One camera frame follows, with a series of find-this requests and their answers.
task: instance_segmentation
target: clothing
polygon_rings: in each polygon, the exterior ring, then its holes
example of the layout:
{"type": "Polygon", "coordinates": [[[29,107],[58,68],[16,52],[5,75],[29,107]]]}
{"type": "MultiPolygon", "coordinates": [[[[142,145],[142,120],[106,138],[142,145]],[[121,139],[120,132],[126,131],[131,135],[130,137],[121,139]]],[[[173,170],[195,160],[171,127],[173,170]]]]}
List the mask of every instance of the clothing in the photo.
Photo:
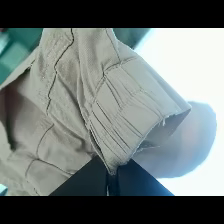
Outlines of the clothing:
{"type": "Polygon", "coordinates": [[[97,154],[115,173],[146,137],[160,144],[190,111],[106,28],[44,29],[0,90],[1,164],[29,195],[49,195],[97,154]]]}

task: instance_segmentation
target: garment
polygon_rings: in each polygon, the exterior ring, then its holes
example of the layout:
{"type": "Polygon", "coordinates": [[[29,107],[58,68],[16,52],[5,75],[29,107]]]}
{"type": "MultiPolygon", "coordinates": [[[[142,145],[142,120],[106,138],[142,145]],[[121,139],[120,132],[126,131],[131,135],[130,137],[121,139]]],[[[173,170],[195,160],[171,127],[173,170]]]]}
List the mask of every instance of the garment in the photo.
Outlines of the garment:
{"type": "Polygon", "coordinates": [[[95,155],[114,174],[190,108],[112,29],[44,29],[0,86],[1,164],[20,176],[10,176],[20,191],[49,195],[95,155]]]}

